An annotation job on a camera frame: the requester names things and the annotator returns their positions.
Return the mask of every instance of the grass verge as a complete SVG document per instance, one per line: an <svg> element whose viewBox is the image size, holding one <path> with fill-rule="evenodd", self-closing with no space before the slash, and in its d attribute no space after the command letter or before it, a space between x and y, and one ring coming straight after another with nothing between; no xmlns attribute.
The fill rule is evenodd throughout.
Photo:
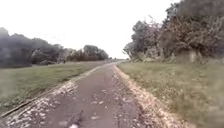
<svg viewBox="0 0 224 128"><path fill-rule="evenodd" d="M0 70L0 114L105 62L79 62Z"/></svg>
<svg viewBox="0 0 224 128"><path fill-rule="evenodd" d="M224 127L224 66L121 63L118 67L197 127Z"/></svg>

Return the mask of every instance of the paved path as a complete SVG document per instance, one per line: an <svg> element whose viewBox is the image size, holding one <path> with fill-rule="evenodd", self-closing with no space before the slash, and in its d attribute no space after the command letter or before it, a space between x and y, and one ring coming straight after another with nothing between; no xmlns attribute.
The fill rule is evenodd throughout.
<svg viewBox="0 0 224 128"><path fill-rule="evenodd" d="M10 128L149 128L114 66L70 80L3 123Z"/></svg>

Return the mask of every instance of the overcast sky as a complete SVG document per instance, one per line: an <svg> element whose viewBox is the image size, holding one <path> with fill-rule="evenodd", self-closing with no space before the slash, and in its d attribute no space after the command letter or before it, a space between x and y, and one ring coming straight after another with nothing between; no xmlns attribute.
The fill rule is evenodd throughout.
<svg viewBox="0 0 224 128"><path fill-rule="evenodd" d="M123 58L132 26L151 15L157 22L178 0L0 0L0 27L79 49L96 45Z"/></svg>

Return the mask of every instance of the foliage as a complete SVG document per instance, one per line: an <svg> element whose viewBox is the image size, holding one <path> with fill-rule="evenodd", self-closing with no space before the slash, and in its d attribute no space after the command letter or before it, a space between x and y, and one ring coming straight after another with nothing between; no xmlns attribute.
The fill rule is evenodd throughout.
<svg viewBox="0 0 224 128"><path fill-rule="evenodd" d="M108 54L96 46L83 50L64 49L59 44L49 44L40 38L29 39L20 34L9 35L0 28L0 68L24 67L47 62L104 60Z"/></svg>
<svg viewBox="0 0 224 128"><path fill-rule="evenodd" d="M183 51L195 51L209 58L224 56L223 0L182 0L167 9L167 18L160 26L138 21L132 35L133 42L124 51L130 58L147 54L156 46L158 55L170 58Z"/></svg>
<svg viewBox="0 0 224 128"><path fill-rule="evenodd" d="M85 45L83 50L71 50L67 56L70 61L96 61L108 59L108 54L94 45Z"/></svg>

